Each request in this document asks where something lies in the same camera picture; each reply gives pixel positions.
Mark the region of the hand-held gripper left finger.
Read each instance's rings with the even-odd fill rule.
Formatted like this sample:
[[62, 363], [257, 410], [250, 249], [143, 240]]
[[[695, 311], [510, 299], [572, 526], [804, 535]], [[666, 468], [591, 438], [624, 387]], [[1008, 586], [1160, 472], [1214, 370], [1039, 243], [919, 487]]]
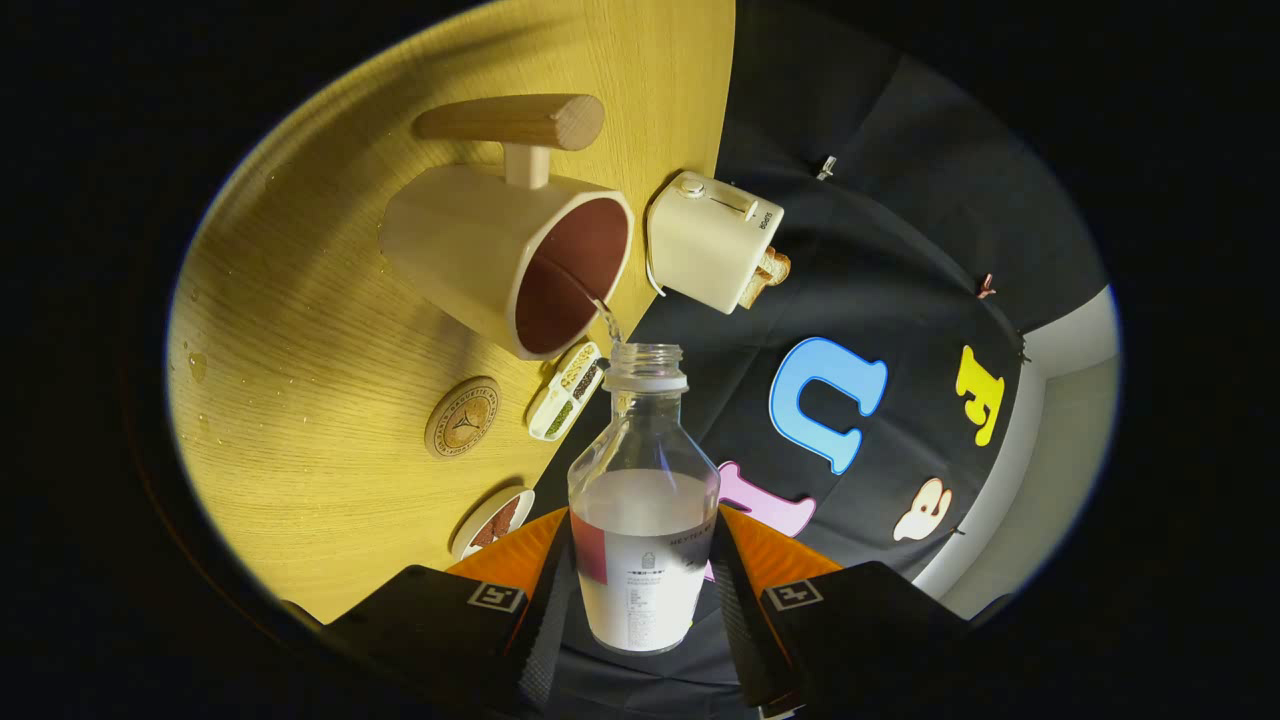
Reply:
[[572, 574], [558, 509], [445, 570], [411, 564], [328, 623], [287, 610], [329, 659], [431, 716], [541, 716]]

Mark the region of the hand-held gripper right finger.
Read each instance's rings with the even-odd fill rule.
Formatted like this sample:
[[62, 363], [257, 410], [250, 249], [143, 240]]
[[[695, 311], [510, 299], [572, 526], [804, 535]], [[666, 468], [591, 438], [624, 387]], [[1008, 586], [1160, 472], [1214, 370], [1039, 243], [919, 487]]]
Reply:
[[764, 716], [936, 716], [945, 671], [1009, 602], [961, 618], [882, 562], [844, 568], [728, 506], [710, 565], [742, 696]]

